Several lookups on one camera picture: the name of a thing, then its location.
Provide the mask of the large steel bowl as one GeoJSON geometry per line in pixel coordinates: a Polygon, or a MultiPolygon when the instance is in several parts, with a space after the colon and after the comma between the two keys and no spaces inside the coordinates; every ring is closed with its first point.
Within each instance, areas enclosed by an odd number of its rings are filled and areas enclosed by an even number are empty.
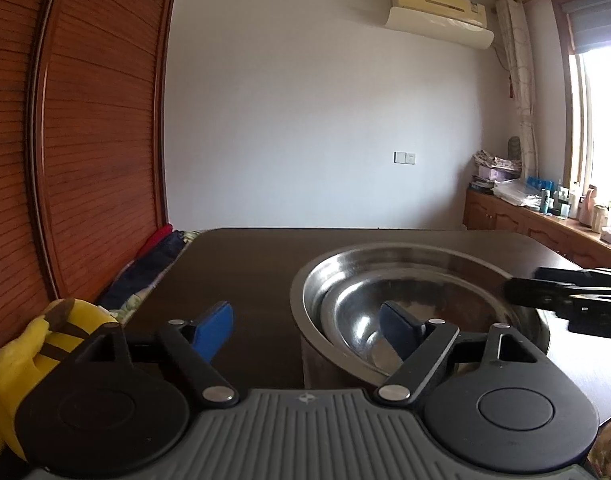
{"type": "Polygon", "coordinates": [[[546,351],[551,334],[543,315],[503,299],[509,277],[482,259],[420,244],[363,244],[320,256],[291,285],[304,384],[379,386],[393,374],[402,360],[383,338],[378,320],[388,300],[420,321],[443,318],[464,332],[507,323],[546,351]]]}

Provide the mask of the wooden sideboard cabinet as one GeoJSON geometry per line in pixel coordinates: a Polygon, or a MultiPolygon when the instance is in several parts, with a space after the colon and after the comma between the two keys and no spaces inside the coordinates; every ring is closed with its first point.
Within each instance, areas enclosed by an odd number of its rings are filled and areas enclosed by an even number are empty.
{"type": "Polygon", "coordinates": [[[611,269],[611,245],[575,220],[560,220],[513,206],[493,195],[466,192],[463,225],[468,230],[514,232],[536,240],[586,269],[611,269]]]}

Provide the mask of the floral bed blanket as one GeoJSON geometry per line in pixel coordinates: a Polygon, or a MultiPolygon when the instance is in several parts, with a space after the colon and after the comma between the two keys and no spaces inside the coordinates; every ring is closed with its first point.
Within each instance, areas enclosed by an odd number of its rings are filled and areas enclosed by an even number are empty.
{"type": "MultiPolygon", "coordinates": [[[[200,231],[183,231],[183,232],[185,233],[185,240],[187,242],[185,248],[183,249],[183,252],[185,252],[187,247],[192,242],[194,242],[197,237],[199,237],[201,235],[201,232],[200,231]]],[[[179,254],[179,256],[171,264],[171,266],[168,267],[168,269],[166,269],[163,273],[161,273],[156,278],[156,281],[154,281],[154,283],[152,285],[150,285],[148,288],[146,288],[146,289],[142,290],[141,292],[138,292],[137,294],[135,294],[132,297],[130,297],[130,299],[127,300],[127,302],[125,304],[123,304],[123,306],[119,310],[108,310],[111,313],[111,315],[114,318],[116,318],[123,325],[125,325],[128,321],[130,321],[130,319],[133,318],[134,314],[137,312],[137,310],[140,308],[140,306],[145,302],[145,300],[156,289],[156,286],[158,286],[160,284],[160,282],[163,280],[164,276],[166,274],[168,274],[168,271],[171,270],[171,267],[173,266],[173,264],[176,263],[176,261],[178,260],[178,258],[181,255],[183,255],[183,252],[181,252],[179,254]]]]}

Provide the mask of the red and navy folded clothes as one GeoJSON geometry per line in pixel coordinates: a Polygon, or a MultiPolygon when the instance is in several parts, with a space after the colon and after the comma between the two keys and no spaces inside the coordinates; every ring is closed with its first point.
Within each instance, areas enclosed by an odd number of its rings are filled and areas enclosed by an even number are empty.
{"type": "Polygon", "coordinates": [[[187,242],[183,231],[170,223],[156,230],[134,260],[100,294],[96,304],[106,310],[119,310],[133,295],[148,288],[176,260],[187,242]]]}

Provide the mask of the blue bottles on cabinet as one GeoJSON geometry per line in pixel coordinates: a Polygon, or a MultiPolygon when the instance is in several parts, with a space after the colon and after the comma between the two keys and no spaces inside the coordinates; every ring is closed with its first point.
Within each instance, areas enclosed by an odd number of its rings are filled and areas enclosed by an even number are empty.
{"type": "Polygon", "coordinates": [[[557,184],[551,180],[543,180],[537,177],[527,177],[527,185],[534,188],[540,197],[539,211],[541,214],[548,214],[554,206],[554,192],[557,184]]]}

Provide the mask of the stack of papers and bags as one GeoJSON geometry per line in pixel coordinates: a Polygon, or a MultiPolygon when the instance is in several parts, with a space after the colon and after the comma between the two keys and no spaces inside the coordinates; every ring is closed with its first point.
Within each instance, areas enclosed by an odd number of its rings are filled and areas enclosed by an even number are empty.
{"type": "Polygon", "coordinates": [[[540,192],[521,177],[521,162],[480,150],[473,154],[475,173],[470,180],[473,191],[493,195],[516,207],[537,210],[540,192]]]}

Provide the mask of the yellow plush toy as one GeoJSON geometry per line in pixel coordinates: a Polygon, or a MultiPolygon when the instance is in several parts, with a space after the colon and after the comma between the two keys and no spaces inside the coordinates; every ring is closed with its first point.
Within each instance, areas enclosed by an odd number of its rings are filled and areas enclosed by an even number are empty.
{"type": "Polygon", "coordinates": [[[25,458],[14,430],[21,402],[95,330],[115,322],[109,311],[96,304],[60,299],[0,348],[0,454],[10,448],[25,458]]]}

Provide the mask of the patterned white curtain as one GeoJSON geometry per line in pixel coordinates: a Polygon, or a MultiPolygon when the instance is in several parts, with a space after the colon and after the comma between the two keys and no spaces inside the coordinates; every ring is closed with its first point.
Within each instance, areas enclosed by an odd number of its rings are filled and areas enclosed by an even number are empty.
{"type": "Polygon", "coordinates": [[[534,65],[528,21],[519,0],[497,0],[495,3],[499,28],[511,75],[511,88],[519,122],[521,146],[521,177],[527,180],[539,173],[539,153],[535,132],[534,65]]]}

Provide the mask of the white air conditioner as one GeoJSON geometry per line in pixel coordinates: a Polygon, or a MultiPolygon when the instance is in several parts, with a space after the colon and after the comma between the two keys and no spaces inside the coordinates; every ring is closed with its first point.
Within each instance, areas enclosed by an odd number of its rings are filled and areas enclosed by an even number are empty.
{"type": "Polygon", "coordinates": [[[494,41],[483,4],[471,0],[391,0],[386,28],[487,50],[494,41]]]}

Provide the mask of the wooden louvered wardrobe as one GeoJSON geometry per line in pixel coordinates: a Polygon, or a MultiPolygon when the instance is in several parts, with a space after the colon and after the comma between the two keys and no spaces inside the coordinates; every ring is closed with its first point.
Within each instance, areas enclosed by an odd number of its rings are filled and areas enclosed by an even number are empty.
{"type": "Polygon", "coordinates": [[[174,0],[0,0],[0,347],[93,300],[168,220],[174,0]]]}

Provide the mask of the white wall switch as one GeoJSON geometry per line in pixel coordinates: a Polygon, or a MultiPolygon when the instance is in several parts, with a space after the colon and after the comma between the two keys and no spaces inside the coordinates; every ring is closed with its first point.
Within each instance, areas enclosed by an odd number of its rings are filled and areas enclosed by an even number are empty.
{"type": "Polygon", "coordinates": [[[395,152],[393,154],[393,162],[398,165],[415,165],[416,155],[407,152],[395,152]]]}

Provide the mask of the window with wooden frame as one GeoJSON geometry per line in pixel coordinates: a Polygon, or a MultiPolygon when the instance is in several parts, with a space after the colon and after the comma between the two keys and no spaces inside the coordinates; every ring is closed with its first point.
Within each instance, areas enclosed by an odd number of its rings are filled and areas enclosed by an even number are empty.
{"type": "Polygon", "coordinates": [[[611,204],[611,0],[552,0],[563,57],[563,175],[611,204]]]}

